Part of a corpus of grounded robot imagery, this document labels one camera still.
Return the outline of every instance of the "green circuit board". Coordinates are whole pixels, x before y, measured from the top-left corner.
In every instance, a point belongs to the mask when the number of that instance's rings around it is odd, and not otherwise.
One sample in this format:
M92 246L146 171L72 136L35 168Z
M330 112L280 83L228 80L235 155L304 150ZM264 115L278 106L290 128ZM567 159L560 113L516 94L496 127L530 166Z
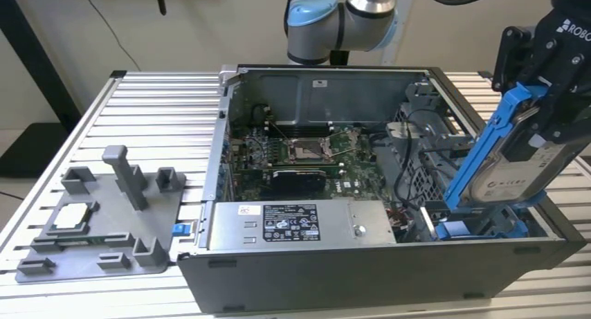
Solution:
M270 179L282 170L322 171L324 191L282 199L383 200L383 174L376 165L367 135L352 127L335 128L323 138L258 138L235 149L235 193L238 201L275 199Z

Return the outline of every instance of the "black stand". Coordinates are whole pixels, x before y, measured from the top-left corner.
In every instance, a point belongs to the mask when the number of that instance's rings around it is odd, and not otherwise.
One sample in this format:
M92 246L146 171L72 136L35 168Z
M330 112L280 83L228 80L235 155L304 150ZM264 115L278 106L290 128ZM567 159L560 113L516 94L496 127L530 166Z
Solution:
M331 51L330 55L331 65L348 65L350 51Z
M0 157L0 176L39 177L76 127L80 112L16 0L0 0L0 29L60 121L28 126Z

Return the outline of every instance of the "aluminum extrusion table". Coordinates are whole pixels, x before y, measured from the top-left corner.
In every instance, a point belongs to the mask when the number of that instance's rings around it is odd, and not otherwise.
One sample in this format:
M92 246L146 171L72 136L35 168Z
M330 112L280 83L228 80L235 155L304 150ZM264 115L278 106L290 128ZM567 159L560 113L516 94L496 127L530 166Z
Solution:
M447 73L484 120L500 95L478 73ZM179 221L200 215L206 166L218 116L216 73L134 73L111 78L83 120L0 232L0 318L206 317L179 267L134 275L43 284L17 284L16 265L57 204L60 176L87 165L110 172L100 160L107 145L127 145L144 172L171 166L188 176ZM587 241L591 241L591 167L578 158L547 188ZM172 252L191 245L176 237ZM555 269L527 273L492 300L392 307L275 313L256 318L591 318L591 245Z

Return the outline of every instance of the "white wall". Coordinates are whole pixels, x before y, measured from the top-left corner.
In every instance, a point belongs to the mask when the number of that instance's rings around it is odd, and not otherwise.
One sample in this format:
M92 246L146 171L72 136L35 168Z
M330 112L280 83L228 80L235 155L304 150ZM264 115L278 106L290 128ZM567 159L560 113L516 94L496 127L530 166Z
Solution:
M17 0L87 107L114 69L134 70L87 0ZM219 71L222 64L287 63L286 0L92 0L144 71ZM354 53L352 64L382 54Z
M536 25L550 10L551 0L480 0L464 6L414 0L396 65L492 71L506 27Z
M0 32L0 130L24 129L57 117Z
M114 69L134 70L87 0L17 0L63 77L87 107ZM94 0L144 71L218 71L222 64L287 61L286 0ZM414 0L396 65L492 70L499 35L531 25L550 0L483 0L448 7ZM380 52L351 64L380 64Z

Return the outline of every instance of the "power supply label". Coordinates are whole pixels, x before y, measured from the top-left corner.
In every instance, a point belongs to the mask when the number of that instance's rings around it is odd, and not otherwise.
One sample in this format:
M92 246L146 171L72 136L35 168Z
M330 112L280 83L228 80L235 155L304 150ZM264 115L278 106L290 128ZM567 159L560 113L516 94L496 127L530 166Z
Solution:
M319 241L320 224L316 205L264 205L263 239L266 241Z

